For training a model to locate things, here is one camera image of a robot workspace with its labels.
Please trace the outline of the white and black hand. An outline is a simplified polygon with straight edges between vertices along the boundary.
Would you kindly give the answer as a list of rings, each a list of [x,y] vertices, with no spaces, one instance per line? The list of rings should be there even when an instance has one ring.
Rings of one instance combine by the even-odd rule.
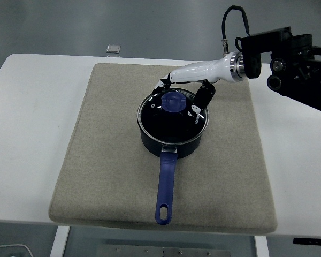
[[[222,59],[196,62],[185,65],[173,70],[161,80],[154,87],[152,94],[162,92],[168,89],[172,84],[190,83],[207,81],[215,83],[220,79],[228,82],[234,82],[230,71],[230,63],[234,52],[226,54]]]

